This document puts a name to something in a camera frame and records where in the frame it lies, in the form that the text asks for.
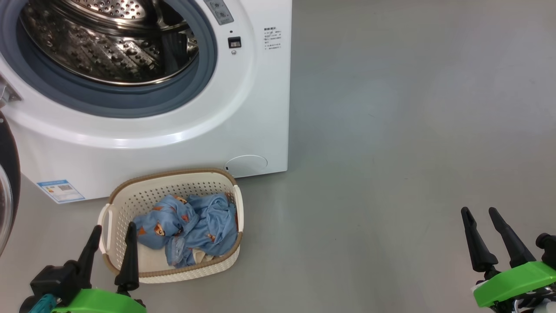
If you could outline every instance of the gray floor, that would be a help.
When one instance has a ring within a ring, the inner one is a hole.
[[[142,285],[149,312],[475,312],[459,209],[556,233],[556,2],[295,0],[290,170],[240,180],[230,270]],[[103,200],[30,182],[0,258],[2,312],[76,258]],[[114,290],[97,256],[93,285]]]

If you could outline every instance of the front-load washing machine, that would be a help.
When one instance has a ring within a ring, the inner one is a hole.
[[[3,0],[0,27],[5,123],[58,203],[287,169],[291,0]]]

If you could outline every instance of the blue label sticker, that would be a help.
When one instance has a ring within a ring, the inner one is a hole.
[[[37,183],[56,203],[67,203],[85,200],[67,180],[54,180],[52,182]]]

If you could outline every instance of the white plastic basket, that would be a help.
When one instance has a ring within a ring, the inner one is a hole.
[[[174,268],[166,262],[164,249],[152,250],[141,244],[137,247],[139,282],[162,283],[200,278],[230,268],[240,253],[244,228],[244,209],[241,191],[235,179],[219,169],[178,170],[128,180],[110,196],[108,204],[98,217],[103,236],[99,249],[106,266],[118,274],[126,251],[125,236],[129,222],[137,215],[148,213],[167,194],[186,198],[190,194],[208,195],[226,193],[237,207],[237,240],[225,255],[184,268]]]

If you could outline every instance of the blue clothing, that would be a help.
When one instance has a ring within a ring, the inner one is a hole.
[[[165,247],[168,264],[180,268],[195,264],[193,248],[212,256],[232,249],[237,239],[235,216],[235,205],[223,193],[190,195],[186,203],[167,195],[151,212],[133,221],[137,241],[151,249]]]

